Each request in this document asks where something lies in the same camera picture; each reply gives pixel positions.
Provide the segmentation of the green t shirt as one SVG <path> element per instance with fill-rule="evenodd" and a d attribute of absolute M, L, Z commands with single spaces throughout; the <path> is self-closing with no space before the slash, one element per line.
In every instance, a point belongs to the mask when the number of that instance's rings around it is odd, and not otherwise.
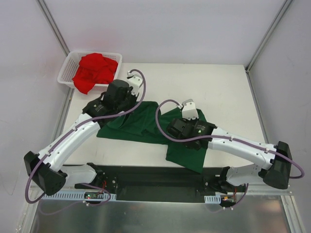
<path fill-rule="evenodd" d="M 167 161 L 202 173 L 207 150 L 188 149 L 182 143 L 175 143 L 165 138 L 156 125 L 157 107 L 157 102 L 144 101 L 132 113 L 108 122 L 98 131 L 97 137 L 166 145 Z"/>

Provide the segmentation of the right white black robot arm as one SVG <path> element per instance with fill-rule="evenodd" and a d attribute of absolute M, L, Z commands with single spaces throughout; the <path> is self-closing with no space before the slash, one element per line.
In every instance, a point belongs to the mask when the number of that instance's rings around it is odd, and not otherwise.
<path fill-rule="evenodd" d="M 279 141 L 277 145 L 257 143 L 198 119 L 175 118 L 166 132 L 174 139 L 185 140 L 184 145 L 189 149 L 219 150 L 251 162 L 247 166 L 223 167 L 220 176 L 209 182 L 215 191 L 227 193 L 242 184 L 260 181 L 276 189 L 288 187 L 292 155 L 285 142 Z"/>

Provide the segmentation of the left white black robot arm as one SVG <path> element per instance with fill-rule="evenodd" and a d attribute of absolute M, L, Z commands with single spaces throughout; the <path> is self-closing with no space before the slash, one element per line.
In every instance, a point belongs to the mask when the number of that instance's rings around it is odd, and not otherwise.
<path fill-rule="evenodd" d="M 132 76 L 114 80 L 101 95 L 90 101 L 72 126 L 38 153 L 28 152 L 24 162 L 30 180 L 44 194 L 51 196 L 64 186 L 87 183 L 97 189 L 103 183 L 102 172 L 92 163 L 65 166 L 66 160 L 92 135 L 109 121 L 130 113 L 136 105 L 143 78 Z"/>

